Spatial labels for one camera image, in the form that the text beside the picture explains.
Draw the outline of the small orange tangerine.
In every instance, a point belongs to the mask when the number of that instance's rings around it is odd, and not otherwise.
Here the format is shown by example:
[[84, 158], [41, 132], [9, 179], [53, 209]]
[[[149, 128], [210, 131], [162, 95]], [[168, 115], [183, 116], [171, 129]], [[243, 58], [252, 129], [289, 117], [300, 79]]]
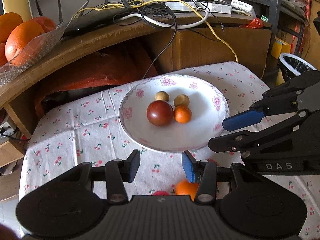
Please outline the small orange tangerine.
[[180, 124], [186, 124], [192, 119], [192, 111], [184, 105], [179, 105], [174, 110], [174, 119]]

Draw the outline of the dented tan longan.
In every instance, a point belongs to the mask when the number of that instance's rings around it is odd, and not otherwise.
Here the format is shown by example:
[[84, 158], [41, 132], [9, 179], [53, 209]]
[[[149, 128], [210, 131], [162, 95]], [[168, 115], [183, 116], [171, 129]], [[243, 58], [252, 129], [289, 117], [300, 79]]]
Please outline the dented tan longan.
[[178, 96], [176, 96], [176, 98], [174, 99], [174, 106], [189, 106], [190, 100], [189, 97], [185, 94], [180, 94]]

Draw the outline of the round tan longan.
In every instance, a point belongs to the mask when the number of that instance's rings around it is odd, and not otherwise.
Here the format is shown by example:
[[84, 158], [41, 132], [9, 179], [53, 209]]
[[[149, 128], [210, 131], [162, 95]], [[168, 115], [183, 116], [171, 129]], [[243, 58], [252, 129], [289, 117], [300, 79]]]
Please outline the round tan longan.
[[168, 102], [170, 100], [170, 96], [165, 91], [159, 91], [156, 93], [155, 99]]

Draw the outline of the bright red tomato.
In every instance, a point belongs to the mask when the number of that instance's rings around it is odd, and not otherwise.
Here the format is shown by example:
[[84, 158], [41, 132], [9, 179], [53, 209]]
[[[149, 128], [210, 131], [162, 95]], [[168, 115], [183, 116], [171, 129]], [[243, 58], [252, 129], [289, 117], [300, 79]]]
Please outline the bright red tomato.
[[153, 196], [169, 196], [170, 194], [167, 193], [166, 191], [155, 191], [152, 195]]

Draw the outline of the black trash bin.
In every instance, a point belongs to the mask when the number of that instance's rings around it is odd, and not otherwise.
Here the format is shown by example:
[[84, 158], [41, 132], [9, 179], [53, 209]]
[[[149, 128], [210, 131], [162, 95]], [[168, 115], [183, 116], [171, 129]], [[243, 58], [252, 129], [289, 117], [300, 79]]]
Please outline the black trash bin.
[[281, 76], [285, 82], [305, 72], [317, 70], [301, 57], [290, 53], [281, 53], [278, 58], [277, 66], [280, 69]]

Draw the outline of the large orange in tray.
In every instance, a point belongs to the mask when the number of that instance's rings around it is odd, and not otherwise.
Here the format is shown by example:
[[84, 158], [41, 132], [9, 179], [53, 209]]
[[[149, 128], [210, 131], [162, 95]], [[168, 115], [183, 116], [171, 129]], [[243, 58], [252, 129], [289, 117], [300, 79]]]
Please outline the large orange in tray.
[[7, 61], [16, 57], [33, 38], [44, 33], [41, 25], [35, 21], [27, 21], [18, 25], [11, 32], [5, 44], [4, 52]]

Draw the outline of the dark red tomato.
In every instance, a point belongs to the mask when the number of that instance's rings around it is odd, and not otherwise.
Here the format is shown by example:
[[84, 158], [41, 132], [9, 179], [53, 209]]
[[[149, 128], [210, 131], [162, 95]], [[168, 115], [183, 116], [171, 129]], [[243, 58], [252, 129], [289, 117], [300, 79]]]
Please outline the dark red tomato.
[[148, 105], [146, 117], [155, 126], [166, 126], [174, 119], [174, 110], [168, 102], [156, 100]]

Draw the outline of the wooden tv cabinet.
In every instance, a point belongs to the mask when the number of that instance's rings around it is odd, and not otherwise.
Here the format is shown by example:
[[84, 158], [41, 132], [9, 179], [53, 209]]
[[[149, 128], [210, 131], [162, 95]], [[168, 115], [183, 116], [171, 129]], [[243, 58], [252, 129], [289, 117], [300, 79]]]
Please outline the wooden tv cabinet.
[[143, 22], [109, 25], [92, 32], [64, 38], [45, 57], [1, 88], [1, 108], [30, 137], [39, 121], [35, 111], [36, 85], [42, 79], [91, 53], [107, 48], [119, 52], [145, 49], [151, 64], [144, 75], [154, 76], [205, 64], [238, 61], [262, 76], [272, 39], [271, 25], [248, 27], [246, 16], [220, 15], [209, 27], [195, 31], [155, 29]]

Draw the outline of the red cloth bag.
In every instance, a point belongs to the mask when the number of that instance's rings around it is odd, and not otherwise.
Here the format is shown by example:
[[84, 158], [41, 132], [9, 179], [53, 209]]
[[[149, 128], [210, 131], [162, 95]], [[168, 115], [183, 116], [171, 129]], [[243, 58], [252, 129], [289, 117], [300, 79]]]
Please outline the red cloth bag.
[[36, 114], [41, 118], [48, 112], [44, 100], [49, 95], [137, 81], [143, 78], [150, 64], [151, 59], [141, 47], [133, 52], [119, 52], [107, 48], [102, 52], [91, 53], [37, 83], [34, 98]]

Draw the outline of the glass fruit tray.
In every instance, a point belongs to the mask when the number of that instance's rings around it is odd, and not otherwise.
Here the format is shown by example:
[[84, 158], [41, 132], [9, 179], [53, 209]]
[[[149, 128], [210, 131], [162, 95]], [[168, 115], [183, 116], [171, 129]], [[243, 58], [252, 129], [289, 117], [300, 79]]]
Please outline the glass fruit tray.
[[1, 66], [1, 87], [46, 56], [60, 42], [68, 25], [62, 22], [55, 30], [33, 38], [16, 57]]

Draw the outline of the black wifi router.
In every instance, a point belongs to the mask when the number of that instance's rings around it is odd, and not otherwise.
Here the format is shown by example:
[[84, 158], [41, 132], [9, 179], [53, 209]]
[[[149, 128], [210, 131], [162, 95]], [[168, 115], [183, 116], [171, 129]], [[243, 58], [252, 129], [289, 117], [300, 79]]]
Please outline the black wifi router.
[[106, 24], [112, 20], [116, 13], [124, 12], [121, 9], [91, 10], [98, 5], [106, 3], [120, 2], [121, 0], [29, 0], [29, 7], [33, 17], [41, 13], [52, 19], [55, 24], [69, 23], [67, 31], [69, 33], [77, 30], [88, 30], [98, 24]]

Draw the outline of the white power strip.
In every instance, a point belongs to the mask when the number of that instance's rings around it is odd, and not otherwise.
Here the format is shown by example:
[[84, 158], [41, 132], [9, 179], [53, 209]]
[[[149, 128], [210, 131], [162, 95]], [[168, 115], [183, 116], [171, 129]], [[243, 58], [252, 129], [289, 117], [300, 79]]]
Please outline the white power strip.
[[[232, 7], [230, 5], [217, 4], [217, 3], [209, 3], [209, 2], [186, 2], [189, 6], [197, 9], [203, 9], [210, 11], [212, 13], [219, 14], [231, 14]], [[165, 5], [168, 6], [173, 11], [191, 11], [191, 9], [182, 4], [181, 2], [165, 2]]]

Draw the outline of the white floral plate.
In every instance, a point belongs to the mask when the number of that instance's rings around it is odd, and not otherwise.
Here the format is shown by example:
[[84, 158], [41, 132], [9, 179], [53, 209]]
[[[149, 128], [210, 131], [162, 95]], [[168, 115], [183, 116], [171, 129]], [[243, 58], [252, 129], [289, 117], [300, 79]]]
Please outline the white floral plate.
[[[159, 91], [169, 94], [168, 103], [175, 110], [174, 99], [180, 94], [189, 97], [188, 108], [192, 119], [186, 124], [172, 120], [166, 126], [155, 126], [146, 117], [150, 103], [156, 101]], [[128, 137], [147, 149], [177, 153], [199, 150], [211, 138], [221, 135], [222, 122], [229, 116], [229, 107], [223, 94], [201, 78], [169, 74], [140, 81], [124, 96], [119, 107], [119, 121]]]

